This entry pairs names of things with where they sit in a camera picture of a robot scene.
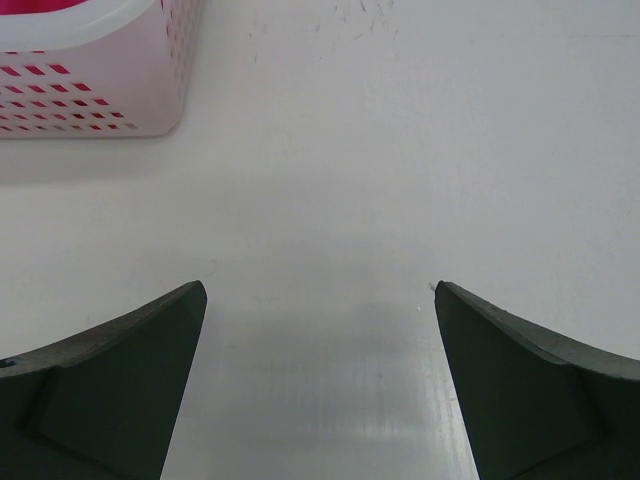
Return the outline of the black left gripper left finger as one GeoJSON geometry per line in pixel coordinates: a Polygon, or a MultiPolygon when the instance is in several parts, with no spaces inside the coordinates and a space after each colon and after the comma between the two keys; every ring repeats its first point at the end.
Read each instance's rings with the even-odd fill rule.
{"type": "Polygon", "coordinates": [[[189,282],[1,362],[4,479],[158,479],[207,305],[189,282]]]}

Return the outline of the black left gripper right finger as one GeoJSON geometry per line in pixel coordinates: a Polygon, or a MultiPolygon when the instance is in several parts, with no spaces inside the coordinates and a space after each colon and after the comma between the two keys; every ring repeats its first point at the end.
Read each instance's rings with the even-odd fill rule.
{"type": "Polygon", "coordinates": [[[435,310],[482,479],[636,479],[639,363],[452,283],[435,310]]]}

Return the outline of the pink t shirt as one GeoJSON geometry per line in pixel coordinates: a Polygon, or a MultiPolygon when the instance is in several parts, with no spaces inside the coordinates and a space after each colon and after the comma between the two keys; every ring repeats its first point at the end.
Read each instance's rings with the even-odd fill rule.
{"type": "Polygon", "coordinates": [[[85,0],[0,0],[0,15],[28,15],[65,10],[85,0]]]}

